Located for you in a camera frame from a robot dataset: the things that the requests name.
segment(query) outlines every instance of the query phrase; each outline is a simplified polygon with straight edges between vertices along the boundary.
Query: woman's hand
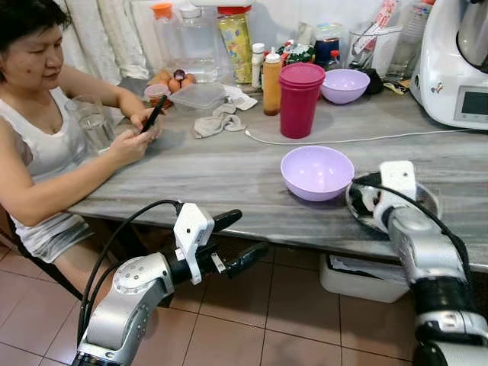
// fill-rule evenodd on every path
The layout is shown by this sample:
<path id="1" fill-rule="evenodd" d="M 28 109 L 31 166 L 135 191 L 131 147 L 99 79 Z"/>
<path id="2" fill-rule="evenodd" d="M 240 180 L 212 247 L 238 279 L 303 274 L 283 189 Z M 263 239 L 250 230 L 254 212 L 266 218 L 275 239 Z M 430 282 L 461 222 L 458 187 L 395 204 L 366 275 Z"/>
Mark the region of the woman's hand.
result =
<path id="1" fill-rule="evenodd" d="M 132 122 L 132 124 L 134 126 L 136 126 L 139 129 L 139 131 L 141 131 L 143 129 L 144 124 L 149 119 L 149 116 L 151 115 L 153 110 L 154 110 L 154 108 L 148 108 L 148 109 L 142 110 L 139 113 L 133 114 L 132 116 L 130 116 L 130 121 Z M 159 137 L 159 134 L 161 133 L 161 129 L 162 129 L 161 125 L 162 125 L 162 121 L 161 121 L 160 116 L 158 116 L 156 118 L 156 122 L 151 127 L 151 130 L 157 130 L 156 139 Z"/>
<path id="2" fill-rule="evenodd" d="M 151 128 L 145 133 L 130 129 L 123 132 L 104 154 L 113 159 L 117 168 L 137 162 L 144 157 L 147 146 L 157 137 L 158 130 Z"/>

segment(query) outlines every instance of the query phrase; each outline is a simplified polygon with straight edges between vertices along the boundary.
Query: tiled floor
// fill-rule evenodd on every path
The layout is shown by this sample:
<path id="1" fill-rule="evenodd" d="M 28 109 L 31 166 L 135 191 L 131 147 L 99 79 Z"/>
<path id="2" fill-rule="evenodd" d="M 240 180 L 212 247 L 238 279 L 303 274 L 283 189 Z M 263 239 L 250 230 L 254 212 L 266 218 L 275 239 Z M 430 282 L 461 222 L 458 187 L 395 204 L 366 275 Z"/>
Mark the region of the tiled floor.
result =
<path id="1" fill-rule="evenodd" d="M 408 366 L 413 304 L 331 294 L 316 254 L 276 249 L 228 280 L 177 290 L 152 315 L 134 366 Z M 0 365 L 60 366 L 75 354 L 79 302 L 0 246 Z"/>

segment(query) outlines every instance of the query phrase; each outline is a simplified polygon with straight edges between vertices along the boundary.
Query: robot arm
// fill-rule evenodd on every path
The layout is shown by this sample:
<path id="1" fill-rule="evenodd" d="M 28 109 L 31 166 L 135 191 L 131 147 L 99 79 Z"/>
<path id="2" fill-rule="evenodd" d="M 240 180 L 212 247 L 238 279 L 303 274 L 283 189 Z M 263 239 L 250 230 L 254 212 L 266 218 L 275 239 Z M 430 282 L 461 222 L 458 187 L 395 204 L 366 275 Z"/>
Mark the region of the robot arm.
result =
<path id="1" fill-rule="evenodd" d="M 73 366 L 127 366 L 136 355 L 148 319 L 175 286 L 201 281 L 210 272 L 229 277 L 247 269 L 268 251 L 259 243 L 224 263 L 217 246 L 207 245 L 213 232 L 242 216 L 238 210 L 211 217 L 196 204 L 184 204 L 174 227 L 176 250 L 133 258 L 118 268 L 108 295 L 90 319 Z"/>
<path id="2" fill-rule="evenodd" d="M 382 184 L 415 199 L 410 162 L 380 166 Z M 394 194 L 382 194 L 374 218 L 400 257 L 416 302 L 414 364 L 484 366 L 488 325 L 477 313 L 459 253 L 423 212 Z"/>

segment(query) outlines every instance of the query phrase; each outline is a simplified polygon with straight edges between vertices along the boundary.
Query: woman's arm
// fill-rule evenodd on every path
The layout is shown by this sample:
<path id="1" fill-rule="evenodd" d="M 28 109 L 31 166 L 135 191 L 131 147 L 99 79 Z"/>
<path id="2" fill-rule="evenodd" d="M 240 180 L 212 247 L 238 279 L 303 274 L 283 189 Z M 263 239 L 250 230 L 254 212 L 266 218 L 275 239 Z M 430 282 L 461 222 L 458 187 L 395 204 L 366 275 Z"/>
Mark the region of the woman's arm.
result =
<path id="1" fill-rule="evenodd" d="M 120 135 L 97 159 L 56 178 L 34 184 L 15 148 L 9 123 L 0 118 L 0 204 L 26 226 L 35 226 L 80 201 L 119 168 L 141 159 L 153 133 Z"/>
<path id="2" fill-rule="evenodd" d="M 126 117 L 141 114 L 145 109 L 144 104 L 131 91 L 94 78 L 66 64 L 59 74 L 59 86 L 68 98 L 83 94 L 97 95 L 103 105 L 120 108 Z"/>

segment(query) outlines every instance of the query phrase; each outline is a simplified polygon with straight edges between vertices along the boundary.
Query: white cable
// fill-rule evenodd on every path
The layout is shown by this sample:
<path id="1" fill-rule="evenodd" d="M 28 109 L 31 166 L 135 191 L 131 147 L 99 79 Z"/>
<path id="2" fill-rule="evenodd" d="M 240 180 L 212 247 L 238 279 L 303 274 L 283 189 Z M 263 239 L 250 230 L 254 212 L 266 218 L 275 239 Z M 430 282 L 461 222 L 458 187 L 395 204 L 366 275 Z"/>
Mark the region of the white cable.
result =
<path id="1" fill-rule="evenodd" d="M 343 140 L 343 141 L 319 141 L 317 143 L 276 143 L 274 141 L 266 141 L 261 140 L 256 136 L 253 136 L 252 133 L 246 129 L 245 134 L 252 139 L 259 141 L 260 143 L 268 143 L 270 145 L 322 145 L 322 144 L 330 144 L 330 143 L 360 143 L 364 141 L 375 141 L 375 140 L 384 140 L 384 139 L 396 139 L 399 137 L 406 137 L 406 136 L 418 136 L 418 135 L 432 135 L 435 133 L 453 133 L 453 132 L 465 132 L 465 131 L 478 131 L 472 128 L 464 128 L 459 130 L 440 130 L 440 131 L 428 131 L 428 132 L 409 132 L 409 133 L 401 133 L 398 135 L 389 135 L 389 136 L 376 136 L 376 137 L 368 137 L 364 139 L 356 139 L 356 140 Z"/>

